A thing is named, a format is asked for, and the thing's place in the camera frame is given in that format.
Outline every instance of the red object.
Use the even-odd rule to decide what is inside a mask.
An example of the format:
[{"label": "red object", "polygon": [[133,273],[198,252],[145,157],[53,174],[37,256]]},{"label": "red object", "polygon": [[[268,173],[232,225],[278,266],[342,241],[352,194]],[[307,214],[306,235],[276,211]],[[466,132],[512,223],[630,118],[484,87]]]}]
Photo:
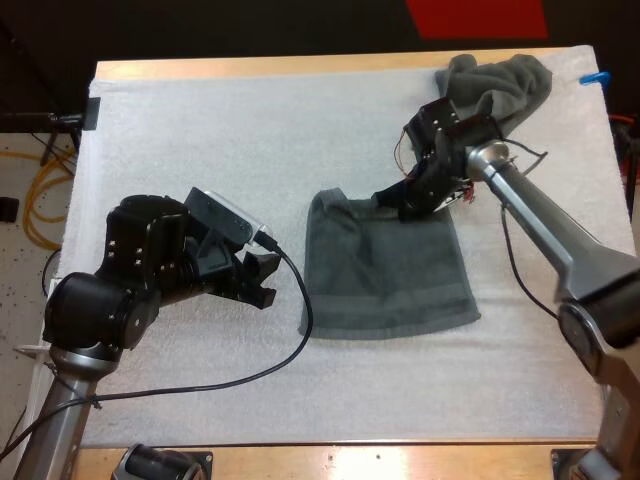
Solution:
[{"label": "red object", "polygon": [[541,0],[407,0],[423,39],[548,38]]}]

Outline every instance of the dark gray towel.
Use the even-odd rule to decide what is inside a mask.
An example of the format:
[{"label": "dark gray towel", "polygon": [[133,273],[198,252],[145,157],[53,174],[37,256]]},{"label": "dark gray towel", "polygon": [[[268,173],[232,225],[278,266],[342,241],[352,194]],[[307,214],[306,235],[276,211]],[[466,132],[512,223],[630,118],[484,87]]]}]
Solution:
[{"label": "dark gray towel", "polygon": [[339,189],[318,193],[309,209],[305,281],[318,338],[407,337],[480,318],[448,209],[401,223],[395,209],[373,200],[347,200]]},{"label": "dark gray towel", "polygon": [[436,72],[442,96],[449,97],[460,118],[476,113],[493,115],[505,135],[522,123],[551,92],[551,72],[531,55],[480,65],[473,55],[451,59]]}]

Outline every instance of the floor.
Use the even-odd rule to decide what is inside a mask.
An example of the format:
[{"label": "floor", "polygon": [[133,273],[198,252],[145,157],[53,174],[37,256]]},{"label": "floor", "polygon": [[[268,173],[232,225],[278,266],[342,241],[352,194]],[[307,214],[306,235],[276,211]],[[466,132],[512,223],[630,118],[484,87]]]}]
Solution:
[{"label": "floor", "polygon": [[[67,148],[69,139],[61,137],[57,145]],[[42,154],[44,147],[28,134],[0,134],[0,152]],[[0,157],[0,196],[19,198],[18,221],[0,224],[0,445],[7,441],[26,403],[33,361],[14,352],[20,344],[36,343],[40,337],[45,296],[41,274],[50,251],[34,246],[22,230],[22,200],[39,165],[33,160]],[[60,214],[68,207],[71,184],[53,187],[37,205],[44,214]],[[640,193],[636,195],[640,204]],[[42,228],[51,240],[60,242],[63,224]],[[636,246],[640,247],[640,212],[632,224]],[[48,269],[50,277],[56,268]],[[0,479],[10,478],[16,458],[0,464]]]}]

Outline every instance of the wooden table edge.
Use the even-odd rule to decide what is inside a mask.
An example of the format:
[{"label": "wooden table edge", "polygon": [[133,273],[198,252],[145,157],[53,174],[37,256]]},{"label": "wooden table edge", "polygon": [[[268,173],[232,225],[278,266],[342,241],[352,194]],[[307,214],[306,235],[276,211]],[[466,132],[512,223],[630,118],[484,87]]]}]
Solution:
[{"label": "wooden table edge", "polygon": [[[554,449],[587,442],[213,446],[215,480],[552,480]],[[108,479],[124,448],[83,448],[72,480]]]},{"label": "wooden table edge", "polygon": [[99,80],[170,80],[238,76],[317,74],[388,69],[444,67],[461,53],[472,53],[481,63],[507,60],[522,53],[534,56],[558,48],[315,55],[299,57],[190,58],[169,60],[118,60],[98,62]]}]

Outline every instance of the cable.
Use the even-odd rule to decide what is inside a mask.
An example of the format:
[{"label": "cable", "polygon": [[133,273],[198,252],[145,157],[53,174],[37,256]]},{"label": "cable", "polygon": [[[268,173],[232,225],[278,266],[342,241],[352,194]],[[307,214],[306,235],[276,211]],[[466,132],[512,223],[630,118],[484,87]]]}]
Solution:
[{"label": "cable", "polygon": [[60,152],[60,153],[61,153],[61,154],[63,154],[63,155],[66,155],[66,154],[68,153],[64,148],[59,147],[59,146],[57,146],[57,145],[55,145],[55,144],[54,144],[54,145],[49,146],[49,144],[48,144],[47,142],[45,142],[44,140],[42,140],[42,139],[41,139],[40,137],[38,137],[35,133],[29,133],[29,135],[31,135],[31,136],[32,136],[33,138],[35,138],[38,142],[40,142],[41,144],[43,144],[43,145],[46,147],[46,149],[47,149],[50,153],[52,153],[53,155],[55,155],[55,152],[54,152],[53,150],[58,150],[58,152]]},{"label": "cable", "polygon": [[513,276],[516,277],[516,282],[520,285],[522,291],[529,297],[529,299],[535,303],[538,307],[540,307],[543,311],[551,315],[556,320],[559,320],[558,316],[551,311],[544,303],[538,300],[533,293],[527,288],[527,286],[520,278],[520,273],[518,272],[518,267],[516,266],[515,258],[513,257],[513,248],[511,247],[511,237],[509,236],[509,228],[507,227],[507,218],[504,214],[505,206],[501,205],[500,207],[500,220],[502,221],[502,230],[504,231],[504,239],[507,244],[507,254],[509,255],[509,263],[511,264],[511,270],[513,271]]},{"label": "cable", "polygon": [[256,235],[255,241],[262,245],[269,251],[275,252],[277,255],[282,258],[296,278],[296,282],[298,283],[298,287],[300,288],[300,292],[302,293],[302,298],[304,299],[304,305],[307,312],[307,328],[305,329],[302,340],[298,344],[298,347],[285,358],[280,363],[267,368],[266,370],[262,370],[261,372],[255,373],[248,377],[240,378],[238,380],[233,380],[231,382],[225,383],[217,383],[212,385],[199,385],[199,386],[191,386],[191,387],[174,387],[174,388],[157,388],[153,390],[141,390],[138,392],[128,392],[128,393],[111,393],[106,395],[91,395],[87,398],[75,398],[73,400],[69,400],[68,402],[61,403],[60,405],[54,407],[51,411],[41,414],[31,425],[29,425],[25,430],[16,437],[16,439],[0,453],[0,462],[4,460],[13,450],[15,450],[18,445],[20,445],[29,435],[31,435],[35,430],[37,430],[41,425],[47,422],[50,418],[57,415],[59,412],[63,410],[74,407],[77,405],[82,405],[86,403],[96,403],[96,402],[108,402],[111,400],[123,400],[128,398],[140,398],[140,397],[151,397],[155,395],[170,395],[177,393],[194,393],[194,392],[209,392],[212,390],[223,390],[226,388],[237,387],[239,385],[244,385],[245,383],[253,382],[254,380],[258,380],[260,378],[266,377],[278,370],[289,365],[304,349],[305,345],[309,341],[311,337],[311,331],[313,330],[313,310],[311,307],[311,299],[309,298],[309,293],[307,292],[307,288],[304,285],[304,280],[300,275],[300,272],[296,268],[293,261],[289,258],[289,256],[278,246],[277,242],[271,238],[270,236],[264,234],[264,232],[259,232]]},{"label": "cable", "polygon": [[20,416],[18,417],[18,420],[16,421],[16,423],[13,425],[13,428],[11,429],[11,433],[9,434],[9,438],[7,438],[7,443],[4,444],[4,448],[7,448],[9,446],[9,443],[11,442],[11,439],[13,438],[13,436],[16,434],[16,430],[18,429],[18,427],[20,426],[20,422],[22,421],[22,419],[24,418],[24,414],[27,412],[27,407],[25,406],[22,409],[22,413],[20,414]]},{"label": "cable", "polygon": [[627,125],[633,125],[636,123],[636,119],[633,117],[630,117],[629,115],[611,114],[609,115],[609,120],[612,120],[614,122],[626,123]]},{"label": "cable", "polygon": [[51,265],[51,261],[55,258],[56,255],[60,253],[60,251],[61,251],[60,248],[58,248],[57,250],[54,250],[53,253],[49,255],[49,258],[47,258],[47,261],[45,262],[44,267],[42,267],[42,276],[40,277],[40,284],[42,286],[42,293],[44,293],[45,297],[49,296],[49,293],[47,292],[47,287],[45,285],[47,270],[49,269],[49,265]]},{"label": "cable", "polygon": [[404,129],[402,129],[402,133],[400,134],[400,138],[398,139],[398,142],[396,143],[396,146],[393,149],[393,158],[396,161],[396,165],[398,166],[398,168],[400,169],[400,171],[402,172],[404,177],[406,179],[410,179],[411,175],[410,175],[410,173],[407,173],[407,171],[404,169],[404,165],[402,165],[402,159],[400,157],[400,144],[402,143],[402,140],[404,139],[404,134],[405,133],[406,133],[406,131]]},{"label": "cable", "polygon": [[517,147],[520,147],[521,149],[523,149],[525,152],[530,153],[531,155],[534,155],[536,157],[538,157],[536,159],[535,162],[533,162],[531,165],[529,165],[529,167],[527,167],[527,169],[522,172],[522,174],[526,177],[529,173],[531,173],[531,171],[536,168],[538,165],[540,165],[540,162],[542,162],[542,160],[544,160],[546,158],[547,155],[549,155],[549,152],[542,152],[542,153],[538,153],[535,150],[530,149],[529,147],[527,147],[525,144],[520,143],[520,142],[516,142],[515,140],[510,140],[508,138],[505,138],[503,140],[505,143],[510,143],[512,145],[515,145]]},{"label": "cable", "polygon": [[[524,145],[524,144],[522,144],[520,142],[516,142],[515,140],[504,139],[504,141],[506,143],[511,143],[513,145],[516,145],[516,146],[522,148],[524,151],[526,151],[526,152],[538,157],[535,162],[533,162],[524,172],[522,172],[522,174],[524,176],[528,175],[534,168],[536,168],[538,165],[540,165],[540,162],[542,162],[542,160],[544,160],[545,157],[549,153],[549,152],[538,153],[535,150],[530,149],[526,145]],[[511,264],[511,271],[513,272],[513,276],[516,278],[516,282],[518,282],[518,285],[520,286],[522,291],[525,293],[525,295],[527,295],[527,297],[529,297],[529,299],[533,303],[535,303],[538,307],[540,307],[545,313],[551,315],[556,320],[559,320],[558,316],[549,307],[547,307],[544,303],[542,303],[540,300],[538,300],[533,295],[533,293],[531,293],[531,291],[527,288],[527,286],[522,281],[522,278],[520,277],[520,273],[518,272],[518,267],[516,265],[516,261],[515,261],[514,255],[513,255],[513,247],[511,245],[511,237],[509,236],[509,228],[507,226],[507,218],[506,218],[506,215],[505,215],[505,210],[506,210],[506,207],[504,206],[504,204],[501,205],[500,206],[500,221],[502,222],[502,230],[504,232],[504,240],[505,240],[505,243],[507,244],[507,255],[509,256],[509,263]]]}]

